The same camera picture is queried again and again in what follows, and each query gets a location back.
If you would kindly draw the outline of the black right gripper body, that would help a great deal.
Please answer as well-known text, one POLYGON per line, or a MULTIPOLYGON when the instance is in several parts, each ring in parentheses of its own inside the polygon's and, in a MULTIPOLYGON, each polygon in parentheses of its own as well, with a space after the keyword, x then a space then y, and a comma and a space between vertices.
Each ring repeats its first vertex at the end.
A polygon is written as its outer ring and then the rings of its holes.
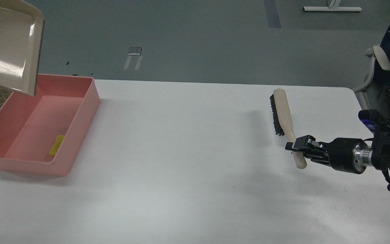
POLYGON ((362 174, 368 166, 372 166, 372 147, 362 139, 336 138, 324 143, 328 163, 334 170, 352 174, 362 174))

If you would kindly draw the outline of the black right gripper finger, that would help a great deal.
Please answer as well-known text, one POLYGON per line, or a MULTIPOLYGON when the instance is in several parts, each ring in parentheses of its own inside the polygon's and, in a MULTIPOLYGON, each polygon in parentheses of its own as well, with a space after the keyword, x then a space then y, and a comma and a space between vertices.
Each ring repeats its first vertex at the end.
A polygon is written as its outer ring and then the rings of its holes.
POLYGON ((307 166, 306 159, 309 159, 312 162, 316 162, 320 165, 331 166, 329 161, 329 156, 326 152, 309 152, 302 153, 298 151, 292 151, 294 161, 296 166, 307 166))
POLYGON ((287 142, 285 150, 301 153, 327 153, 325 145, 317 142, 316 138, 311 135, 298 137, 294 142, 287 142))

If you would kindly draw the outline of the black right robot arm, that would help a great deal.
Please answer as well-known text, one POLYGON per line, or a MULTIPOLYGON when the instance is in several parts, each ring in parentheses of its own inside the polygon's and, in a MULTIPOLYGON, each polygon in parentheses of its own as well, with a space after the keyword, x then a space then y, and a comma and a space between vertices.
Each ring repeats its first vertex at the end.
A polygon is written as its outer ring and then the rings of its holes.
POLYGON ((317 142, 306 135, 287 142, 285 149, 341 172, 362 174, 366 168, 374 167, 382 172, 390 191, 390 119, 375 109, 359 111, 359 119, 373 133, 373 138, 368 139, 370 145, 357 138, 317 142))

